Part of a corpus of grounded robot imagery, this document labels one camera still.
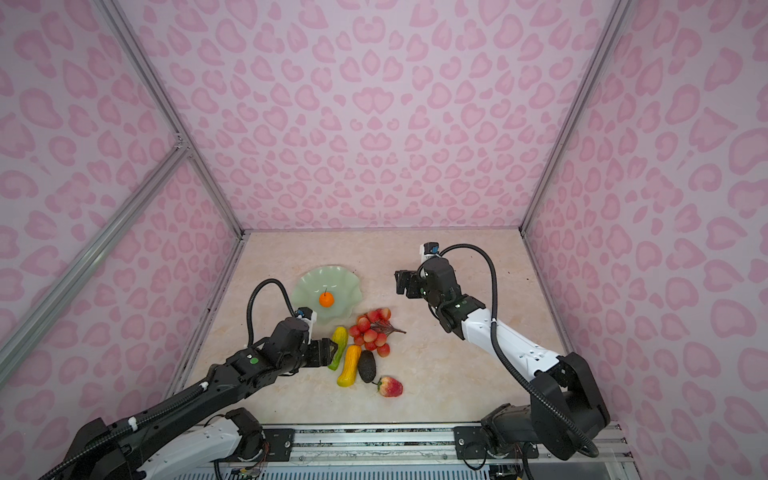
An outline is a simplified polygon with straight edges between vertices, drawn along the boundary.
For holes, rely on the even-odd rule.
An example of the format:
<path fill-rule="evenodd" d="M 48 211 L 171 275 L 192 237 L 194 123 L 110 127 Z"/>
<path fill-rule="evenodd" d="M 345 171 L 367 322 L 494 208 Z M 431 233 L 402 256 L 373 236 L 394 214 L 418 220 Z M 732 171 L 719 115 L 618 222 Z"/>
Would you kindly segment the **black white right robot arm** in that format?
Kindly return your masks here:
<path fill-rule="evenodd" d="M 481 419 L 489 454 L 502 456 L 532 443 L 560 460 L 598 457 L 595 438 L 610 414 L 588 363 L 574 352 L 546 349 L 501 322 L 498 276 L 494 268 L 489 273 L 490 304 L 464 293 L 453 266 L 439 255 L 415 270 L 396 271 L 394 278 L 397 294 L 426 301 L 445 332 L 488 352 L 528 393 L 528 404 L 504 404 Z"/>

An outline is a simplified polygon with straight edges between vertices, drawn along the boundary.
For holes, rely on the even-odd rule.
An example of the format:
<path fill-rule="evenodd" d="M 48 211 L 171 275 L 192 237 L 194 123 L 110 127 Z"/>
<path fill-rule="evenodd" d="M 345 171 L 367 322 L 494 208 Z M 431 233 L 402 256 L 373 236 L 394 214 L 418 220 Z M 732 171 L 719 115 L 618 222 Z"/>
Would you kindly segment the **dark fake avocado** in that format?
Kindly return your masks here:
<path fill-rule="evenodd" d="M 364 383 L 372 383 L 377 375 L 376 360 L 371 351 L 365 350 L 361 353 L 358 361 L 357 371 L 360 379 Z"/>

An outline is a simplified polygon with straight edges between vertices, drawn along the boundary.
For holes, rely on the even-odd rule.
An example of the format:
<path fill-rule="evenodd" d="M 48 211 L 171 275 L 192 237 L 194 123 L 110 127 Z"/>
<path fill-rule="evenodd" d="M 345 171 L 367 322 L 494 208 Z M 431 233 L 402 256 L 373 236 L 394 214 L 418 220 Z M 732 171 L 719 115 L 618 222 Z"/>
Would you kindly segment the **green yellow fake mango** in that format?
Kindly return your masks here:
<path fill-rule="evenodd" d="M 348 337 L 348 331 L 345 327 L 338 326 L 335 328 L 331 336 L 331 341 L 336 345 L 336 350 L 334 352 L 331 363 L 328 365 L 330 370 L 336 371 L 339 368 L 347 346 Z"/>

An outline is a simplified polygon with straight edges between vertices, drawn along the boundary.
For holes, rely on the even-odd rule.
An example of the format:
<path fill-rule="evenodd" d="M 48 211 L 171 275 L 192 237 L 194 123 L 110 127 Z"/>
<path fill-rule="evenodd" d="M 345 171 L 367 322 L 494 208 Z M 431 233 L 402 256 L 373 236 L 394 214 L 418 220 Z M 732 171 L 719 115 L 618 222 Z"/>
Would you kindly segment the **small fake orange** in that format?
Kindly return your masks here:
<path fill-rule="evenodd" d="M 322 308 L 330 308 L 335 304 L 335 297 L 331 292 L 325 290 L 319 295 L 318 304 Z"/>

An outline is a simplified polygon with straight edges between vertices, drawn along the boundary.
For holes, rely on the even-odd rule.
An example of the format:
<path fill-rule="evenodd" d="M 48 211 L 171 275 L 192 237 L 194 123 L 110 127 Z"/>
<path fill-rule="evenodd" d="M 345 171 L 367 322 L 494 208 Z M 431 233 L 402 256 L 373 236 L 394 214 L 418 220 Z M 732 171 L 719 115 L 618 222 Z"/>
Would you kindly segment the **red green fake peach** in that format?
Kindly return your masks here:
<path fill-rule="evenodd" d="M 382 376 L 376 383 L 377 392 L 385 398 L 396 398 L 403 394 L 403 384 L 391 376 Z"/>

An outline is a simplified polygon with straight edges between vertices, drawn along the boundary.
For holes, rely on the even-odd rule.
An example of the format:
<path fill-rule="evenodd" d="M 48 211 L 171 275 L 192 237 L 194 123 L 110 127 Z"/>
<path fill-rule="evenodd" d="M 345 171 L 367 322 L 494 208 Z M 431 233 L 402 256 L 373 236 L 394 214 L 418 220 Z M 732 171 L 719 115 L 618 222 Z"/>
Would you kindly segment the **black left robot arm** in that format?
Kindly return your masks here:
<path fill-rule="evenodd" d="M 139 479 L 140 468 L 162 447 L 218 411 L 302 368 L 329 365 L 338 345 L 312 340 L 309 324 L 286 318 L 273 333 L 213 364 L 192 386 L 111 424 L 93 420 L 76 433 L 65 459 L 44 479 Z"/>

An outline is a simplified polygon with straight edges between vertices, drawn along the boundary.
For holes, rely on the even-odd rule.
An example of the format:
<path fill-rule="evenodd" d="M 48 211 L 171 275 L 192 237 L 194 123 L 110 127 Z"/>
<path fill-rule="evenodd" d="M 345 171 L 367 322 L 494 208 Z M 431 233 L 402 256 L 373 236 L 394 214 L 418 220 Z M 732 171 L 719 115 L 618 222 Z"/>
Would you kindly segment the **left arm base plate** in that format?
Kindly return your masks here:
<path fill-rule="evenodd" d="M 288 462 L 290 460 L 296 430 L 292 428 L 267 428 L 263 431 L 260 457 L 265 462 Z"/>

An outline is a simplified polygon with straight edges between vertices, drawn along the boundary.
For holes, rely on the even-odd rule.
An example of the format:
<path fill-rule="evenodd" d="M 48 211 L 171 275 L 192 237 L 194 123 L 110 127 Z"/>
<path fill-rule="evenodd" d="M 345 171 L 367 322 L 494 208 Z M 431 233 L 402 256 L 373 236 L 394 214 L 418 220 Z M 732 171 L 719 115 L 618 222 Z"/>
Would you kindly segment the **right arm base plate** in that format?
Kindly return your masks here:
<path fill-rule="evenodd" d="M 523 454 L 537 459 L 538 438 L 532 430 L 494 432 L 481 425 L 452 428 L 456 456 L 460 460 L 521 460 Z"/>

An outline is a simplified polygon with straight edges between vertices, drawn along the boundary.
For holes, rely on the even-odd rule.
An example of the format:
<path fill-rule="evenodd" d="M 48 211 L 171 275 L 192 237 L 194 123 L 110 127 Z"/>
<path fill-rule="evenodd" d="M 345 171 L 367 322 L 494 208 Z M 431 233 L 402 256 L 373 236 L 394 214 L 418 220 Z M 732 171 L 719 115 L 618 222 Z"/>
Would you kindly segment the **red fake lychee bunch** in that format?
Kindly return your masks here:
<path fill-rule="evenodd" d="M 371 353 L 377 353 L 386 358 L 391 353 L 389 338 L 393 334 L 405 334 L 392 323 L 392 312 L 389 308 L 378 308 L 360 315 L 348 329 L 348 335 L 353 343 Z"/>

